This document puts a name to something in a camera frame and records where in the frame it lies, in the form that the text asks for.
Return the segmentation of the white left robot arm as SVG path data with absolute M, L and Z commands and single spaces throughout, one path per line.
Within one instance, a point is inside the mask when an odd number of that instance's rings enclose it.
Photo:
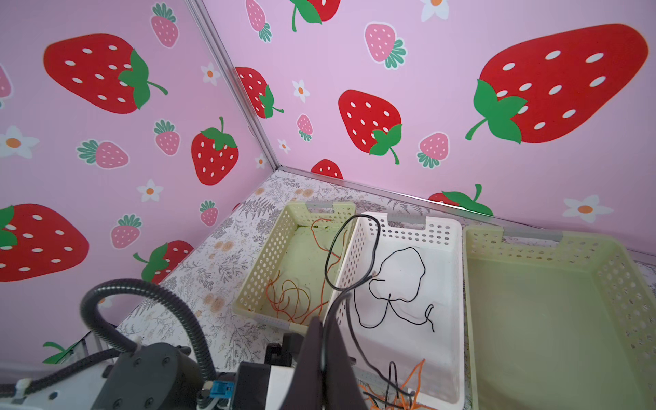
M 121 334 L 99 310 L 104 297 L 133 295 L 161 304 L 179 320 L 190 343 L 142 345 Z M 263 363 L 243 362 L 237 372 L 216 370 L 207 338 L 191 309 L 174 293 L 139 279 L 115 279 L 91 289 L 80 316 L 109 348 L 39 379 L 1 386 L 3 409 L 234 409 L 244 384 L 244 408 L 277 408 L 299 356 L 303 337 L 286 333 L 266 347 Z

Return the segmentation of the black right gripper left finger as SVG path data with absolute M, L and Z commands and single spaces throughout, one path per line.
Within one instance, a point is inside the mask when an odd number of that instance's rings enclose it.
M 282 410 L 317 410 L 323 402 L 323 372 L 321 368 L 323 325 L 312 318 L 302 344 L 290 387 Z

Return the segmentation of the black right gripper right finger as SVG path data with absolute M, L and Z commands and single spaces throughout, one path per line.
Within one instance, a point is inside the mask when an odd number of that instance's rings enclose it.
M 367 409 L 334 318 L 326 319 L 323 327 L 322 404 L 324 409 Z

